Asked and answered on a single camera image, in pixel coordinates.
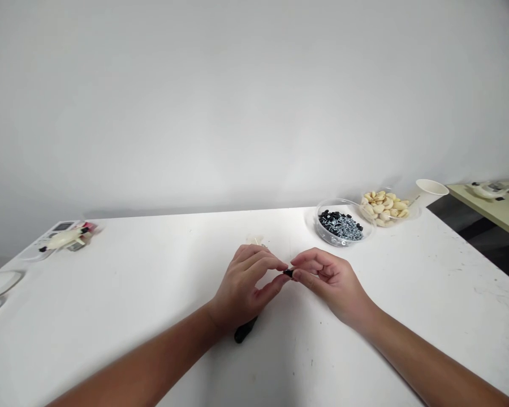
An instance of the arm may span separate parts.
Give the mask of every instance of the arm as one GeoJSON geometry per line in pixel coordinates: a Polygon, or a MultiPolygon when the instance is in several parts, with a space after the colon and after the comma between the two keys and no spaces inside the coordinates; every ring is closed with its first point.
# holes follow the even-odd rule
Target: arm
{"type": "Polygon", "coordinates": [[[49,407],[155,406],[220,338],[262,312],[290,278],[278,275],[260,290],[255,284],[268,269],[286,268],[263,246],[241,246],[211,301],[49,407]]]}
{"type": "Polygon", "coordinates": [[[509,397],[382,311],[348,261],[313,248],[292,264],[294,279],[372,343],[429,406],[509,406],[509,397]]]}

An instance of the white wall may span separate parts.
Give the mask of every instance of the white wall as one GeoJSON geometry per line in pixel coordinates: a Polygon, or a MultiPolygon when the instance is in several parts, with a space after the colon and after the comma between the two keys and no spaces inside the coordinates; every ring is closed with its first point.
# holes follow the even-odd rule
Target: white wall
{"type": "Polygon", "coordinates": [[[509,1],[0,0],[0,258],[419,177],[509,178],[509,1]]]}

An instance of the wooden desk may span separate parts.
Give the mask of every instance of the wooden desk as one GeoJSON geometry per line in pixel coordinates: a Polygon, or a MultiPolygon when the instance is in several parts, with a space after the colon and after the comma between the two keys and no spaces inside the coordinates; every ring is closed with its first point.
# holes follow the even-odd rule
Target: wooden desk
{"type": "Polygon", "coordinates": [[[486,219],[494,222],[506,232],[509,232],[509,194],[504,195],[503,201],[481,198],[473,192],[469,184],[447,185],[451,195],[474,211],[479,212],[486,219]]]}

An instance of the floor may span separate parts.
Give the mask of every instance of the floor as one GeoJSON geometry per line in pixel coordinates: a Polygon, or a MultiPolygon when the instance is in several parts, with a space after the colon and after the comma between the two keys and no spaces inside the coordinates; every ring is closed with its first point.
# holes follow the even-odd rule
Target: floor
{"type": "Polygon", "coordinates": [[[436,201],[428,209],[509,276],[509,233],[450,195],[436,201]],[[486,231],[472,233],[469,226],[473,223],[484,224],[486,231]]]}

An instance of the left hand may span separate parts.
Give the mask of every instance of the left hand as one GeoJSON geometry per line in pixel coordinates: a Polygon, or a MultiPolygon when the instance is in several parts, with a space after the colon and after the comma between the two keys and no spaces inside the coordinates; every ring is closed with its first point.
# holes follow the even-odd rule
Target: left hand
{"type": "Polygon", "coordinates": [[[217,328],[231,331],[259,315],[290,278],[280,274],[262,289],[255,284],[269,269],[284,271],[287,268],[286,263],[264,246],[239,246],[219,290],[207,304],[209,316],[217,328]]]}

